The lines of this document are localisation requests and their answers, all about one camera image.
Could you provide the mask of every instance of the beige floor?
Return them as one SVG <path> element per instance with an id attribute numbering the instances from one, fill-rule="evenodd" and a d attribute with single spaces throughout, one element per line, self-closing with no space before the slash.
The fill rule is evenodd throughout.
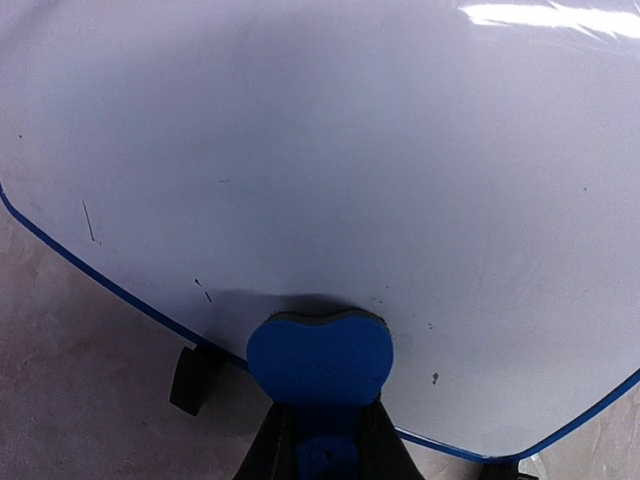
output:
<path id="1" fill-rule="evenodd" d="M 231 478 L 268 399 L 230 368 L 200 416 L 181 413 L 167 398 L 185 344 L 0 207 L 0 478 Z M 525 471 L 640 478 L 639 404 L 635 389 Z M 427 479 L 473 478 L 475 465 L 409 448 Z"/>

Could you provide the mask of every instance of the blue edge trim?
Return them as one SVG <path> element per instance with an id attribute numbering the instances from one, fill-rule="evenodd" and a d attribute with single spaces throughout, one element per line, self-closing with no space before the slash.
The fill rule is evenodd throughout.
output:
<path id="1" fill-rule="evenodd" d="M 79 268 L 81 271 L 83 271 L 87 275 L 89 275 L 89 277 L 93 278 L 96 282 L 101 284 L 103 287 L 110 290 L 111 292 L 116 294 L 118 297 L 120 297 L 122 300 L 133 305 L 135 308 L 145 313 L 149 317 L 153 318 L 157 322 L 161 323 L 165 327 L 169 328 L 170 330 L 173 330 L 175 333 L 177 333 L 181 337 L 184 337 L 185 339 L 189 340 L 190 342 L 196 345 L 203 345 L 217 352 L 220 352 L 227 359 L 229 363 L 235 365 L 236 367 L 244 371 L 247 371 L 247 372 L 249 371 L 246 360 L 232 354 L 231 352 L 228 352 L 220 348 L 219 346 L 211 343 L 211 341 L 207 340 L 206 338 L 201 337 L 200 335 L 192 332 L 188 328 L 183 327 L 182 325 L 175 322 L 174 320 L 171 320 L 169 317 L 167 317 L 163 313 L 159 312 L 152 306 L 143 302 L 139 298 L 134 297 L 129 292 L 127 292 L 123 288 L 116 285 L 111 280 L 106 278 L 104 275 L 94 270 L 89 265 L 87 265 L 82 260 L 80 260 L 78 257 L 73 255 L 71 252 L 66 250 L 62 245 L 60 245 L 53 238 L 51 238 L 49 235 L 43 232 L 39 227 L 37 227 L 33 222 L 31 222 L 31 220 L 29 220 L 22 213 L 16 210 L 16 208 L 11 204 L 7 195 L 5 194 L 1 183 L 0 183 L 0 198 L 2 199 L 2 203 L 4 203 L 9 213 L 19 223 L 21 223 L 27 230 L 29 230 L 36 237 L 42 240 L 46 245 L 48 245 L 55 252 L 61 255 L 64 259 L 66 259 L 72 265 Z M 588 420 L 596 416 L 598 413 L 600 413 L 602 410 L 607 408 L 609 405 L 611 405 L 614 401 L 620 398 L 624 393 L 626 393 L 629 389 L 631 389 L 631 387 L 633 387 L 639 381 L 640 381 L 640 370 L 637 370 L 633 375 L 631 375 L 624 382 L 618 385 L 611 393 L 609 393 L 606 397 L 604 397 L 602 400 L 596 403 L 593 407 L 588 409 L 582 415 L 579 415 L 578 417 L 574 418 L 571 422 L 567 423 L 564 427 L 560 428 L 555 433 L 552 433 L 547 438 L 541 440 L 540 442 L 536 443 L 534 446 L 520 453 L 508 455 L 505 457 L 487 457 L 484 455 L 479 455 L 477 453 L 462 450 L 456 447 L 452 447 L 450 445 L 445 445 L 432 440 L 428 440 L 426 438 L 422 438 L 402 430 L 398 430 L 398 435 L 404 440 L 407 440 L 409 442 L 422 445 L 424 447 L 428 447 L 442 453 L 453 455 L 455 457 L 463 458 L 465 460 L 469 460 L 472 462 L 478 462 L 478 463 L 517 462 L 523 458 L 527 458 L 532 455 L 535 455 L 540 450 L 543 450 L 544 448 L 548 447 L 552 443 L 560 440 L 562 437 L 572 432 L 573 430 L 578 428 L 580 425 L 587 422 Z"/>

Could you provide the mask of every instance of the black rubber foot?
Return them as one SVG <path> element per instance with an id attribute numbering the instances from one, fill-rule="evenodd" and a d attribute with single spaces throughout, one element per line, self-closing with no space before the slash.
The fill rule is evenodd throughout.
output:
<path id="1" fill-rule="evenodd" d="M 224 359 L 216 352 L 200 346 L 194 350 L 184 347 L 173 374 L 169 402 L 183 412 L 198 415 L 223 366 Z"/>
<path id="2" fill-rule="evenodd" d="M 518 472 L 518 463 L 485 465 L 478 480 L 538 480 L 537 477 Z"/>

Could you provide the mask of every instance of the scratch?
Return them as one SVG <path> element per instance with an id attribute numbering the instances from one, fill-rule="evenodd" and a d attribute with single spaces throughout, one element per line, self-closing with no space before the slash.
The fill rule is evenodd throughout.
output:
<path id="1" fill-rule="evenodd" d="M 87 212 L 87 206 L 84 204 L 84 200 L 82 200 L 82 208 L 84 208 L 84 216 L 87 218 L 87 225 L 89 226 L 89 235 L 91 235 L 91 241 L 95 242 L 96 239 L 93 236 L 93 228 L 91 228 L 91 220 L 89 220 L 89 212 Z"/>
<path id="2" fill-rule="evenodd" d="M 526 294 L 530 292 L 531 287 L 533 287 L 536 281 L 541 277 L 540 271 L 542 270 L 543 266 L 544 265 L 542 259 L 539 257 L 534 258 L 531 261 L 530 266 L 527 266 L 526 273 L 524 275 L 524 278 L 520 282 L 520 286 L 516 286 L 515 289 L 516 302 L 522 301 L 525 298 Z"/>

